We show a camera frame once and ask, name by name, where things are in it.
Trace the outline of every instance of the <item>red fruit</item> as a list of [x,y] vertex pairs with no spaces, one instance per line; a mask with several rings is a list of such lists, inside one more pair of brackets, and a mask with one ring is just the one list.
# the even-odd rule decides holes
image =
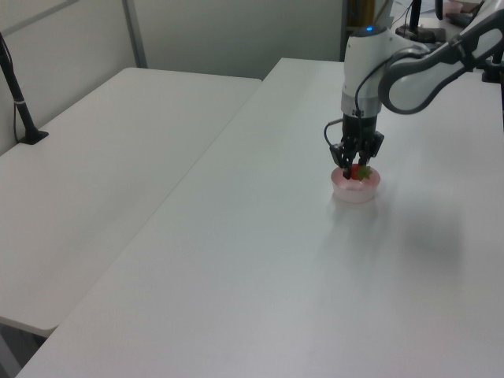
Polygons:
[[371,176],[372,170],[366,165],[352,164],[350,178],[352,180],[363,181]]
[[359,164],[352,164],[352,172],[350,174],[350,178],[352,180],[359,180],[358,172],[359,172]]

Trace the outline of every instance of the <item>small bowl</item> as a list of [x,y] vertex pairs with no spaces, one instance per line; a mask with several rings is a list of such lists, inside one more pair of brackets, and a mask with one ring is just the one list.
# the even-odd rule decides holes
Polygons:
[[371,176],[363,181],[347,180],[343,177],[343,170],[340,167],[336,168],[331,173],[335,196],[350,203],[363,203],[372,199],[380,183],[380,174],[373,168],[371,171]]

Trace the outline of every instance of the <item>black cable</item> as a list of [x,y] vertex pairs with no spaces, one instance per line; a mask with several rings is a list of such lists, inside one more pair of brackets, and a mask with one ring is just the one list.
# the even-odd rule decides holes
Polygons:
[[411,9],[412,5],[413,5],[413,2],[411,2],[411,5],[406,10],[406,17],[404,17],[404,29],[402,29],[402,36],[403,37],[406,36],[406,24],[408,22],[408,14],[410,14],[410,9]]
[[343,118],[339,118],[338,120],[334,120],[333,122],[329,122],[328,124],[325,125],[325,128],[324,128],[324,138],[325,138],[325,141],[328,143],[329,146],[332,146],[332,143],[329,142],[328,128],[330,126],[332,126],[333,124],[338,124],[340,122],[343,122]]
[[368,81],[368,79],[371,76],[373,76],[376,73],[376,71],[378,71],[379,69],[381,69],[391,59],[392,59],[392,57],[390,57],[388,59],[385,59],[384,61],[382,61],[381,63],[379,63],[374,69],[372,69],[372,71],[362,80],[362,82],[357,87],[357,90],[355,91],[355,113],[356,113],[356,115],[358,117],[358,123],[359,123],[359,139],[358,139],[358,143],[355,145],[355,149],[352,152],[352,154],[356,154],[358,152],[358,149],[361,147],[361,143],[362,143],[363,127],[362,127],[362,119],[361,119],[361,117],[362,117],[362,115],[361,115],[361,109],[359,108],[359,101],[358,101],[359,92],[361,91],[361,88],[365,84],[365,82]]
[[394,24],[395,24],[397,21],[401,20],[407,12],[409,12],[409,10],[410,10],[410,8],[411,8],[411,6],[412,6],[412,5],[413,5],[413,2],[411,2],[411,4],[409,4],[409,7],[408,7],[408,8],[406,8],[406,10],[404,11],[404,13],[400,16],[400,18],[398,18],[397,20],[395,20],[395,21],[392,23],[391,28],[392,28],[392,26],[394,26]]
[[16,143],[19,143],[19,139],[17,138],[17,130],[16,130],[16,104],[14,104],[14,139]]

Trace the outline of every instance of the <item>white desk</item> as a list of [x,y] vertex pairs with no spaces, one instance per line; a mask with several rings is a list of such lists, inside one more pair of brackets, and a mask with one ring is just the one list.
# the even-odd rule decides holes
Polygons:
[[349,205],[342,85],[282,60],[19,378],[502,376],[499,86],[384,109],[380,193]]
[[0,157],[0,322],[49,335],[260,81],[126,69]]

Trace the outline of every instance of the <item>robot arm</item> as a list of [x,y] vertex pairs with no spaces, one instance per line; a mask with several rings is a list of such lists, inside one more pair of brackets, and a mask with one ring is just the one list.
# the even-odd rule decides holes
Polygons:
[[384,138],[376,131],[382,103],[395,113],[420,112],[448,83],[503,48],[504,0],[486,2],[460,35],[434,52],[387,28],[354,33],[346,46],[343,138],[330,147],[345,177],[357,153],[359,165],[377,155]]

